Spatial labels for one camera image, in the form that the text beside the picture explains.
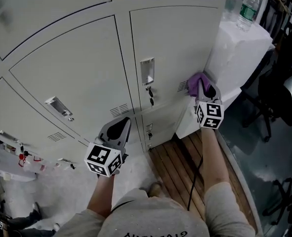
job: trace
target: black chair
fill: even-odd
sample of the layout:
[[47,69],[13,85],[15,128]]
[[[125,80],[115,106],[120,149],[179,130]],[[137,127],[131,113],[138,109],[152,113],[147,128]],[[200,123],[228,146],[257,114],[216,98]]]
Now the black chair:
[[279,191],[282,196],[282,200],[280,201],[278,205],[271,206],[265,209],[262,213],[263,216],[270,216],[280,209],[280,214],[278,216],[278,219],[276,221],[273,221],[271,223],[272,225],[277,225],[280,222],[286,208],[287,208],[287,211],[289,212],[288,223],[292,224],[292,195],[291,195],[292,178],[287,178],[285,182],[289,183],[289,186],[286,192],[284,191],[282,184],[278,180],[275,180],[273,182],[274,185],[278,186]]
[[270,118],[274,121],[281,117],[287,125],[292,126],[292,94],[284,87],[285,80],[292,76],[292,24],[289,23],[287,29],[289,33],[283,37],[277,62],[259,77],[258,96],[253,98],[245,87],[241,88],[243,96],[259,109],[258,113],[243,121],[243,127],[248,127],[263,115],[268,131],[265,142],[272,136]]

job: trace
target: green bottle label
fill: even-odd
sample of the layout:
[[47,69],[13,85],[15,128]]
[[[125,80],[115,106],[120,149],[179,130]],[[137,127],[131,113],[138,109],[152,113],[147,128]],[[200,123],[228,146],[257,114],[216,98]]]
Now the green bottle label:
[[245,4],[243,4],[243,6],[241,6],[240,15],[242,17],[244,17],[245,19],[252,21],[255,13],[256,13],[256,10],[251,9],[250,7],[246,6]]

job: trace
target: shirt sleeve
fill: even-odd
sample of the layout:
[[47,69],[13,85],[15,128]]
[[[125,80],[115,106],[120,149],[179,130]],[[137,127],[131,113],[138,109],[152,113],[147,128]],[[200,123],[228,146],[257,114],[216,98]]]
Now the shirt sleeve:
[[206,224],[210,236],[254,237],[255,231],[240,211],[229,183],[218,183],[205,194]]
[[86,209],[64,224],[55,237],[97,237],[104,220],[103,216]]

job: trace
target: wooden floor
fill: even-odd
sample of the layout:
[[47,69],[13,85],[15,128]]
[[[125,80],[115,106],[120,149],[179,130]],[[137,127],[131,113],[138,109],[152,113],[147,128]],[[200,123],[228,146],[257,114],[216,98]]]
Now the wooden floor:
[[[200,131],[194,132],[182,140],[172,139],[165,142],[164,144],[153,148],[149,155],[171,198],[184,206],[184,208],[187,208],[194,173],[202,158],[202,140]],[[246,195],[224,152],[223,155],[229,172],[230,184],[236,196],[239,208],[256,230],[255,220]],[[203,165],[196,178],[190,211],[205,220],[202,170]]]

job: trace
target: sneaker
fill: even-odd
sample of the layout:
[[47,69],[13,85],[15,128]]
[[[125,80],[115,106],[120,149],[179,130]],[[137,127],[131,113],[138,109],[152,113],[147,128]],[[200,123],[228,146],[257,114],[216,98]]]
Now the sneaker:
[[60,229],[60,225],[59,225],[58,223],[55,223],[55,224],[53,225],[53,230],[54,230],[55,232],[58,232],[59,229]]
[[40,216],[40,219],[42,219],[41,207],[37,202],[33,203],[33,211],[36,211],[37,214]]
[[160,197],[161,193],[162,193],[162,184],[160,182],[156,182],[156,183],[151,184],[149,192],[147,194],[148,194],[148,197],[151,198],[151,197]]

